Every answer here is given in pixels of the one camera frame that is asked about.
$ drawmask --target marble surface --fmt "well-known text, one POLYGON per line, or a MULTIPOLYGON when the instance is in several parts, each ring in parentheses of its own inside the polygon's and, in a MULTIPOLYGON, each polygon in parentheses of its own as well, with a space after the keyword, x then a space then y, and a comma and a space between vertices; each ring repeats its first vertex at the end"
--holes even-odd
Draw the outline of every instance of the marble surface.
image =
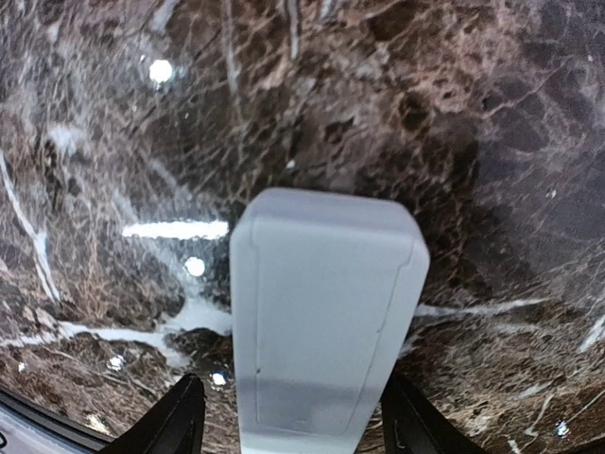
MULTIPOLYGON (((494 454, 605 438, 600 2, 5 0, 0 19, 0 385, 118 435, 193 371, 206 452, 238 452, 229 231, 293 186, 418 220, 432 264, 397 369, 463 433, 494 454)), ((384 452, 379 421, 359 452, 384 452)))

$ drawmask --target brown marble countertop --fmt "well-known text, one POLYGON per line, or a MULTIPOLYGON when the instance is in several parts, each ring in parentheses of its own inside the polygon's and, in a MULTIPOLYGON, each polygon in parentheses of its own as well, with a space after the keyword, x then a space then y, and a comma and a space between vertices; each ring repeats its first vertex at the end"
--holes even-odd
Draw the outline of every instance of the brown marble countertop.
MULTIPOLYGON (((280 185, 418 220, 432 264, 397 369, 463 433, 493 454, 605 438, 599 2, 5 0, 0 19, 0 385, 115 436, 192 371, 206 452, 238 452, 228 237, 280 185)), ((377 414, 359 452, 381 439, 377 414)))

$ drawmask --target white plastic object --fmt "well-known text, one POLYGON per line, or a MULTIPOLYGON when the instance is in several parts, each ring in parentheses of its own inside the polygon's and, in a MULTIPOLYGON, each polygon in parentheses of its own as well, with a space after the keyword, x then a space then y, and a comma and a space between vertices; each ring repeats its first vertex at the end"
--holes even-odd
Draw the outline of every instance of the white plastic object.
POLYGON ((231 238, 242 454, 352 454, 428 271, 392 201, 272 188, 231 238))

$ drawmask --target white rectangular block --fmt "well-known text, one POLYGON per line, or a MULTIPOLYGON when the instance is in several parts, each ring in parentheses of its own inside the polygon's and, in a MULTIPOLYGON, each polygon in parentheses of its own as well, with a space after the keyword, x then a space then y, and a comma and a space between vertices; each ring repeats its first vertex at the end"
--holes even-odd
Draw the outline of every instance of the white rectangular block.
POLYGON ((405 340, 429 255, 391 201, 268 189, 231 238, 242 452, 354 452, 405 340))

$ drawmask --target white remote control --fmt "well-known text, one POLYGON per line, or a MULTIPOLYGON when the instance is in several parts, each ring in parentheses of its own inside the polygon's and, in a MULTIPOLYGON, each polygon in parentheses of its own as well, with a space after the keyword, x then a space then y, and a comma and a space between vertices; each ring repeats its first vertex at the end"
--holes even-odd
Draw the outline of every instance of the white remote control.
POLYGON ((352 454, 428 271, 392 201, 268 189, 231 238, 243 454, 352 454))

